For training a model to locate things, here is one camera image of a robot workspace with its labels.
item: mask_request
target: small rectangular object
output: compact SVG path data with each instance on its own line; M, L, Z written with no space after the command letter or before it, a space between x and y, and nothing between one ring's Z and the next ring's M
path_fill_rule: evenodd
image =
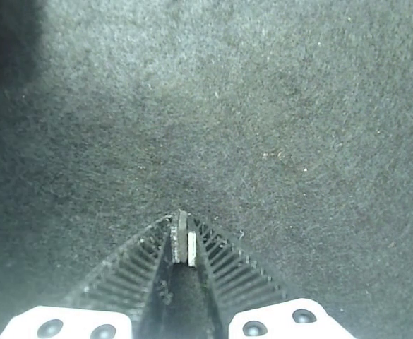
M187 244L187 212L179 211L178 218L178 256L181 263L187 262L188 244Z
M190 267L196 267L197 257L197 234L195 232L189 232L188 234L188 265Z

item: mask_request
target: gray felt surface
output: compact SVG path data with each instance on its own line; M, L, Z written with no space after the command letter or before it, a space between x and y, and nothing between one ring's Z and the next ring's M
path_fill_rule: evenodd
M413 339L413 1L1 0L0 331L176 208Z

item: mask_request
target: black screw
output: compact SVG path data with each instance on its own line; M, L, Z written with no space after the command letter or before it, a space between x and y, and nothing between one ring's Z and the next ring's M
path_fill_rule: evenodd
M90 336L90 339L113 339L115 337L115 327L109 324L98 326Z
M292 314L296 323L314 323L317 319L314 314L306 309L298 309Z
M246 337L259 337L260 335L265 335L268 329L259 321L249 321L244 325L242 331Z
M37 337L41 339L52 338L55 335L59 334L64 323L59 319L52 319L44 323L38 328Z

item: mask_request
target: white mounting plate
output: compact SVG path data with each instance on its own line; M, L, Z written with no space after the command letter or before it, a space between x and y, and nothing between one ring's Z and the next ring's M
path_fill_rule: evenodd
M63 324L53 336L38 336L40 327L48 321ZM111 325L115 328L113 339L132 339L131 320L124 314L85 309L38 306L10 320L0 339L91 339L95 329ZM101 334L100 338L109 338Z
M297 323L293 317L297 310L311 312L316 320L310 323ZM265 328L259 333L253 328L246 334L244 326L253 323L263 324ZM229 339L355 339L329 316L320 304L310 299L295 299L238 313L228 329Z

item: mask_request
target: ribbed gripper pad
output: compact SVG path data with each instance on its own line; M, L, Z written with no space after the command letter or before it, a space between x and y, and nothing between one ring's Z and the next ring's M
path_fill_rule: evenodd
M201 279L210 287L210 302L217 308L222 324L229 324L241 311L291 299L283 281L269 274L223 231L198 220L190 220L189 227L196 230L198 269Z
M148 322L161 320L165 286L172 265L168 215L128 240L91 272L67 296L70 307L117 311L130 317L133 332L145 332Z

